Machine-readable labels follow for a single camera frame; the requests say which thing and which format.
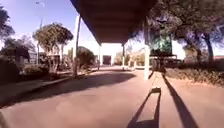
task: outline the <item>sky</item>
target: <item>sky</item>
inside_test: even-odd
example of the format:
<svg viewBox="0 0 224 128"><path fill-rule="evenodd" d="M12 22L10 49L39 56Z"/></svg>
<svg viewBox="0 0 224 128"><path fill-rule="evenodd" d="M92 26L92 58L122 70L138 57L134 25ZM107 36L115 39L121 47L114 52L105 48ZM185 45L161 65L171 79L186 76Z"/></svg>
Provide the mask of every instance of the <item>sky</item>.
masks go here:
<svg viewBox="0 0 224 128"><path fill-rule="evenodd" d="M32 34L40 27L42 18L43 25L53 22L62 23L64 27L75 34L75 21L78 13L70 0L42 0L44 7L41 4L36 4L37 1L39 0L0 0L0 4L4 6L10 16L9 24L16 32L15 38L20 38L22 35L32 37ZM67 53L67 50L73 44L75 44L75 39L69 41L64 52ZM134 50L144 47L144 43L133 40L129 41L128 44L132 44ZM99 53L99 45L83 21L81 22L79 45L90 49L96 55ZM105 55L112 55L122 51L120 44L103 44L102 47L102 52ZM181 47L174 42L173 51L182 54ZM214 55L224 55L222 51L223 49L214 48Z"/></svg>

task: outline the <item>metal support pole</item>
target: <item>metal support pole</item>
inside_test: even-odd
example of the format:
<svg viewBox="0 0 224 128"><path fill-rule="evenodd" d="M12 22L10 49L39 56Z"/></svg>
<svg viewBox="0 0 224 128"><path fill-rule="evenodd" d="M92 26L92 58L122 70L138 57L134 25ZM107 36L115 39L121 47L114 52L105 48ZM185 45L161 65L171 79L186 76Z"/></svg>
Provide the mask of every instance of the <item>metal support pole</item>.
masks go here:
<svg viewBox="0 0 224 128"><path fill-rule="evenodd" d="M111 65L114 65L114 58L115 58L115 55L112 55L111 56Z"/></svg>
<svg viewBox="0 0 224 128"><path fill-rule="evenodd" d="M144 23L144 38L145 38L145 70L144 70L144 79L148 80L149 77L149 28L147 19Z"/></svg>
<svg viewBox="0 0 224 128"><path fill-rule="evenodd" d="M63 53L64 53L64 44L61 44L61 51L60 51L61 55L60 55L60 61L61 61L61 64L63 65L64 63L64 58L63 58Z"/></svg>
<svg viewBox="0 0 224 128"><path fill-rule="evenodd" d="M103 65L103 52L102 52L102 44L100 44L100 65Z"/></svg>
<svg viewBox="0 0 224 128"><path fill-rule="evenodd" d="M101 54L101 44L99 44L99 53L98 53L98 59L97 59L97 68L100 70L100 54Z"/></svg>
<svg viewBox="0 0 224 128"><path fill-rule="evenodd" d="M122 54L122 69L124 70L124 66L125 66L125 47L124 44L122 45L123 47L123 54Z"/></svg>
<svg viewBox="0 0 224 128"><path fill-rule="evenodd" d="M78 67L78 60L76 58L77 54L78 54L78 46L79 46L79 31L80 31L80 22L81 22L81 17L80 15L76 17L76 28L75 28L75 31L76 31L76 43L75 43L75 48L73 50L73 55L74 55L74 68L73 68L73 75L76 77L78 75L78 70L77 70L77 67Z"/></svg>
<svg viewBox="0 0 224 128"><path fill-rule="evenodd" d="M37 65L39 64L39 56L40 56L40 45L39 45L39 42L37 42Z"/></svg>
<svg viewBox="0 0 224 128"><path fill-rule="evenodd" d="M110 59L110 65L113 65L113 59L114 59L114 57L113 57L113 55L111 56L111 59Z"/></svg>

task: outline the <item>tree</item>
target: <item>tree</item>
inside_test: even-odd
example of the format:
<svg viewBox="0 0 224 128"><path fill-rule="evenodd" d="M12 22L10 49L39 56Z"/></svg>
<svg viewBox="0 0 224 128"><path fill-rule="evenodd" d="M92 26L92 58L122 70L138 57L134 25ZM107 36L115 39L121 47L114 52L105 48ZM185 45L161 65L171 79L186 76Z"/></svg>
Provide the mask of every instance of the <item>tree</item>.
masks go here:
<svg viewBox="0 0 224 128"><path fill-rule="evenodd" d="M140 64L141 66L144 65L145 63L145 54L137 54L137 55L132 55L132 60L137 62L137 64Z"/></svg>
<svg viewBox="0 0 224 128"><path fill-rule="evenodd" d="M40 46L49 56L58 53L59 45L66 45L68 40L73 39L73 35L61 24L52 23L37 30L33 34L33 38L39 42ZM51 72L55 72L58 67L57 61L55 59L49 59L49 67Z"/></svg>
<svg viewBox="0 0 224 128"><path fill-rule="evenodd" d="M124 64L127 65L128 61L130 60L130 55L129 54L125 54L124 56ZM118 65L122 65L122 61L123 61L123 53L122 52L118 52L115 56L115 63Z"/></svg>
<svg viewBox="0 0 224 128"><path fill-rule="evenodd" d="M150 31L153 31L152 38L156 33L162 36L171 34L173 38L184 39L195 47L199 56L198 46L204 40L212 63L210 33L223 21L223 10L223 2L218 0L159 0L149 12L147 21Z"/></svg>
<svg viewBox="0 0 224 128"><path fill-rule="evenodd" d="M20 57L29 60L29 50L33 51L35 49L35 46L26 36L23 36L21 39L7 38L4 43L5 46L0 51L0 54L17 62L21 61Z"/></svg>
<svg viewBox="0 0 224 128"><path fill-rule="evenodd" d="M224 26L223 24L220 24L220 26L218 25L218 27L210 34L211 42L214 42L218 47L224 47L224 44L220 43L224 39Z"/></svg>
<svg viewBox="0 0 224 128"><path fill-rule="evenodd" d="M19 78L19 68L15 61L0 55L0 85L15 82Z"/></svg>
<svg viewBox="0 0 224 128"><path fill-rule="evenodd" d="M68 50L68 55L65 58L65 63L68 64L68 66L70 67L70 69L72 69L72 71L74 71L74 63L73 63L73 48L71 48L70 50Z"/></svg>
<svg viewBox="0 0 224 128"><path fill-rule="evenodd" d="M13 28L8 25L9 16L3 6L0 5L0 39L8 37L11 34L14 34Z"/></svg>
<svg viewBox="0 0 224 128"><path fill-rule="evenodd" d="M128 45L128 47L126 48L126 53L128 53L128 54L130 54L130 53L132 53L132 50L133 50L133 48L132 48L132 45Z"/></svg>

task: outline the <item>blue sky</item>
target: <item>blue sky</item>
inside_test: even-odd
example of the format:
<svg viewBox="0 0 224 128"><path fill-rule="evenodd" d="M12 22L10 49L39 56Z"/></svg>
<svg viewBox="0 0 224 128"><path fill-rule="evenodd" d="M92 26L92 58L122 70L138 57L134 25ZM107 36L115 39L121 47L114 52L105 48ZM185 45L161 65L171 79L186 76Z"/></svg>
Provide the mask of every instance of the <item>blue sky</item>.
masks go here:
<svg viewBox="0 0 224 128"><path fill-rule="evenodd" d="M15 38L20 38L22 35L31 37L33 32L39 28L42 17L44 19L43 25L53 22L62 23L74 34L75 19L78 13L70 0L42 0L45 5L44 8L41 4L37 5L37 1L0 0L0 4L4 6L10 16L10 25L16 32ZM65 52L73 43L75 43L74 40L69 42ZM95 54L99 51L98 43L83 22L81 22L79 45L89 48ZM112 54L120 50L122 50L120 44L103 45L103 53L105 54Z"/></svg>

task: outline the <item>canopy roof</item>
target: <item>canopy roof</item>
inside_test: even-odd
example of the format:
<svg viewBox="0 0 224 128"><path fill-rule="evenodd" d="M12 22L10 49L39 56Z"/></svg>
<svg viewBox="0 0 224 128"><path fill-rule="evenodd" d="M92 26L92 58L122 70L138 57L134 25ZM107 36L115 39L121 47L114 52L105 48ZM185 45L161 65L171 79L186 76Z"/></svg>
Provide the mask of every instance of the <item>canopy roof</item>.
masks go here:
<svg viewBox="0 0 224 128"><path fill-rule="evenodd" d="M71 0L98 43L126 43L156 0Z"/></svg>

